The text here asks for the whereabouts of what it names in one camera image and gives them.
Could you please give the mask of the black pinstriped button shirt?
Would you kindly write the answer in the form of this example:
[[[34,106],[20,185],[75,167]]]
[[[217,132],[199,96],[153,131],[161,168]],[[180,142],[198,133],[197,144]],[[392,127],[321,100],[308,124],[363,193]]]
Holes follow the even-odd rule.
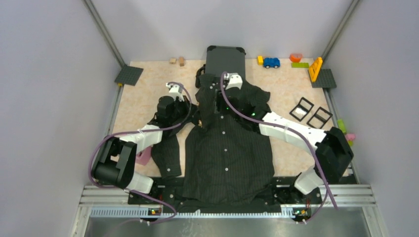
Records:
[[[209,204],[249,204],[274,175],[270,139],[233,111],[215,114],[215,90],[221,91],[219,78],[202,75],[200,81],[194,127],[185,139],[184,168],[180,166],[176,135],[154,145],[152,159],[163,178],[184,175],[186,198]],[[226,95],[247,116],[260,119],[263,112],[269,112],[270,93],[247,81],[240,90],[230,89]]]

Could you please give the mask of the black frame brooch box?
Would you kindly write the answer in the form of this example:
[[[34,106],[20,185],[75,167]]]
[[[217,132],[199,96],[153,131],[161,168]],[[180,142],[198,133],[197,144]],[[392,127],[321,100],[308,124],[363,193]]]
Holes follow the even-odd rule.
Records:
[[[309,101],[305,97],[301,97],[299,102],[293,107],[289,114],[294,119],[301,122],[305,119],[305,117],[311,112],[313,108],[314,104],[311,101]]]

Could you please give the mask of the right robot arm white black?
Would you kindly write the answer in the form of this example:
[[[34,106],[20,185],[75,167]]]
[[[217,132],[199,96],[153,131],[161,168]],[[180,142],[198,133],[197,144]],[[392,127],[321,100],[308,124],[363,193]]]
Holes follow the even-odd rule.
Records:
[[[305,150],[314,158],[315,165],[302,172],[290,189],[290,198],[295,203],[304,203],[315,188],[325,186],[329,196],[333,196],[330,185],[340,181],[354,154],[343,132],[336,127],[329,130],[312,128],[288,120],[275,112],[263,112],[261,118],[245,115],[229,101],[226,92],[240,90],[243,85],[238,73],[223,72],[220,76],[221,95],[230,111],[257,126],[261,135],[283,140]]]

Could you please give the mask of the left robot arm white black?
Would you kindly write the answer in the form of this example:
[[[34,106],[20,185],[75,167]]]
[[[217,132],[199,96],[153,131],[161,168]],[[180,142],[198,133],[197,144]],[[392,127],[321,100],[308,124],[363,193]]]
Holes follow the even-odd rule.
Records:
[[[89,161],[89,178],[100,188],[113,186],[139,192],[146,204],[158,199],[153,179],[135,171],[136,157],[147,148],[175,136],[192,118],[196,108],[183,84],[168,82],[168,94],[159,99],[157,111],[141,129],[106,136]]]

